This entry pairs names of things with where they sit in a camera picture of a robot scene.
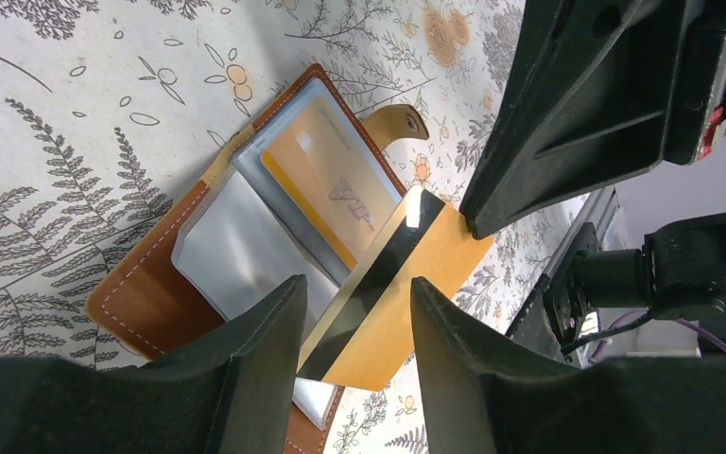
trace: floral tablecloth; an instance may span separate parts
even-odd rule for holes
[[[0,355],[104,370],[142,358],[83,303],[225,141],[312,62],[365,117],[413,104],[429,143],[387,150],[459,202],[522,21],[509,0],[0,0]],[[455,301],[503,330],[583,199],[496,235]],[[413,358],[347,390],[325,452],[427,452]]]

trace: tablecloth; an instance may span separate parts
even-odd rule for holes
[[[414,105],[432,137],[390,147],[389,162],[406,186],[458,203],[522,12],[509,0],[0,0],[0,355],[143,363],[84,314],[88,293],[313,61],[361,117]],[[498,233],[456,303],[506,329],[582,204]],[[325,445],[427,451],[413,357],[384,391],[347,390]]]

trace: card holder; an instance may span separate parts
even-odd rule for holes
[[[157,358],[224,323],[199,291],[173,267],[171,254],[177,235],[205,198],[214,195],[225,183],[223,177],[231,167],[233,154],[311,80],[319,80],[327,87],[394,187],[401,187],[380,150],[401,138],[426,140],[429,134],[421,117],[410,106],[393,105],[374,112],[369,120],[361,123],[323,69],[314,64],[224,147],[194,187],[108,274],[88,299],[86,306],[91,318],[147,358]],[[324,431],[318,430],[294,406],[288,423],[286,452],[323,449],[341,393],[342,388],[335,392]]]

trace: wallet flap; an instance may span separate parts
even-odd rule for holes
[[[389,106],[383,113],[376,111],[370,116],[372,133],[369,134],[342,100],[321,66],[311,65],[271,106],[230,140],[190,191],[95,288],[86,304],[88,314],[94,321],[147,358],[157,358],[224,323],[201,294],[173,267],[171,254],[178,231],[210,191],[221,183],[219,177],[230,168],[233,154],[312,79],[320,79],[327,85],[333,98],[388,173],[394,187],[401,194],[405,193],[380,149],[401,138],[426,139],[428,134],[421,116],[410,106]],[[335,411],[341,393],[342,389],[339,389],[331,412]],[[332,418],[327,421],[329,429]],[[326,430],[322,432],[313,426],[294,406],[285,449],[299,453],[320,452],[326,439]]]

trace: white wall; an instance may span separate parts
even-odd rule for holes
[[[616,186],[631,245],[669,222],[726,211],[726,137],[692,166],[663,163]]]

